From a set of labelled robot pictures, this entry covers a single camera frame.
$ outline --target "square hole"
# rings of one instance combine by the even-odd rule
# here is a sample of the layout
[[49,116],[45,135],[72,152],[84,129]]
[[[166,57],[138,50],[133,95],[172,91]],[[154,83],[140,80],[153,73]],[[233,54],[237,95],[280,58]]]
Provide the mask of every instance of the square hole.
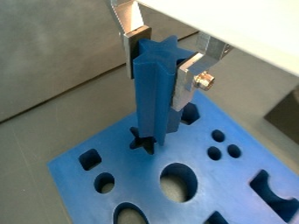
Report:
[[88,150],[78,156],[78,162],[85,171],[89,171],[101,163],[101,157],[94,149]]

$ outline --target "small circular hole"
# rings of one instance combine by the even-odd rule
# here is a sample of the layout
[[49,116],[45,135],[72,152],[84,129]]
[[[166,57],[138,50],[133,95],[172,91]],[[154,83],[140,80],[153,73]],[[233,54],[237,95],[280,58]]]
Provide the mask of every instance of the small circular hole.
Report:
[[208,156],[212,160],[220,160],[220,149],[211,146],[208,148]]
[[228,154],[233,157],[233,158],[239,158],[240,157],[240,149],[235,144],[231,144],[228,146]]
[[188,201],[197,191],[197,179],[192,169],[184,164],[169,164],[162,169],[160,186],[169,200]]
[[224,139],[225,139],[225,136],[224,136],[223,132],[220,130],[217,130],[217,129],[215,129],[211,132],[211,137],[219,143],[221,143],[224,141]]
[[114,178],[113,176],[104,172],[100,173],[94,180],[94,189],[98,193],[109,193],[114,187]]

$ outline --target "blue foam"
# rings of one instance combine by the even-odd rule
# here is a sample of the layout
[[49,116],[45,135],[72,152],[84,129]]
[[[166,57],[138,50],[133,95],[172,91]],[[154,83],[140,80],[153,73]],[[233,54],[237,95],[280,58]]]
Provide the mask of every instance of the blue foam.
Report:
[[[199,224],[207,219],[211,224],[299,223],[297,176],[201,93],[195,93],[192,103],[200,119],[191,125],[181,124],[179,131],[165,136],[162,146],[154,144],[153,155],[141,148],[128,147],[133,140],[129,128],[136,126],[136,114],[132,114],[48,163],[74,224],[116,223],[116,213],[122,207],[140,210],[150,224]],[[217,141],[213,140],[213,130],[224,134],[223,142],[217,142],[216,136]],[[232,156],[228,153],[232,144],[240,149],[239,157],[233,150]],[[211,146],[220,151],[219,160],[213,160],[215,151],[208,155]],[[101,162],[93,161],[98,164],[86,171],[80,163],[85,156],[80,155],[89,149],[97,151]],[[160,175],[165,167],[191,186],[191,198],[183,203],[173,202],[162,193]],[[263,184],[264,172],[269,176],[268,189]],[[98,193],[94,180],[106,173],[113,176],[114,187],[110,192]],[[277,196],[293,199],[292,214],[287,212],[289,207],[279,204]]]

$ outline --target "hole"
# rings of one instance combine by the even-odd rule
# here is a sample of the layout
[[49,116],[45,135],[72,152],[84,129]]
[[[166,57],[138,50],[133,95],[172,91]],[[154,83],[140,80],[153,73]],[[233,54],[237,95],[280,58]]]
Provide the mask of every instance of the hole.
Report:
[[215,212],[203,224],[228,224],[219,212]]
[[162,169],[160,186],[169,200],[188,201],[197,190],[197,179],[192,169],[184,164],[169,164]]
[[94,189],[98,193],[108,193],[114,187],[114,178],[113,176],[104,172],[100,173],[94,180]]
[[231,144],[228,146],[228,154],[233,157],[233,158],[239,158],[240,157],[240,149],[235,144]]
[[261,200],[268,204],[268,206],[273,209],[275,213],[280,216],[284,222],[288,222],[297,211],[299,201],[295,198],[281,199],[279,198],[268,186],[268,173],[261,170],[252,181],[249,182],[249,186],[256,192],[257,196]]
[[145,215],[136,205],[132,203],[121,203],[113,213],[114,224],[148,224]]
[[208,148],[208,156],[212,160],[220,160],[220,149],[215,146]]
[[219,143],[221,143],[224,141],[224,139],[225,139],[225,136],[224,136],[223,132],[220,130],[217,130],[217,129],[215,129],[211,132],[211,137]]
[[78,156],[78,162],[85,171],[89,171],[94,166],[97,166],[101,163],[101,157],[98,155],[98,152],[92,149],[84,152]]
[[181,111],[181,123],[191,125],[200,119],[200,113],[195,104],[188,102]]
[[134,128],[134,127],[130,127],[129,131],[134,136],[134,140],[129,144],[129,149],[134,150],[134,149],[142,147],[146,154],[153,155],[154,154],[154,143],[156,143],[154,138],[152,136],[138,137],[138,131],[137,131],[137,128]]

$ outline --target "oval hole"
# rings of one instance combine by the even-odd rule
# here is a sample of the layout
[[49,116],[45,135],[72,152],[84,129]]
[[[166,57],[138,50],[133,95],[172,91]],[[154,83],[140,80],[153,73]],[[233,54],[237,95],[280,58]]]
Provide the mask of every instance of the oval hole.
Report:
[[192,169],[184,164],[169,164],[162,169],[160,186],[169,200],[188,201],[197,190],[197,179]]
[[132,203],[121,203],[114,210],[113,224],[148,224],[140,208]]
[[94,179],[94,189],[98,193],[108,193],[114,187],[114,178],[113,176],[102,172],[97,175]]

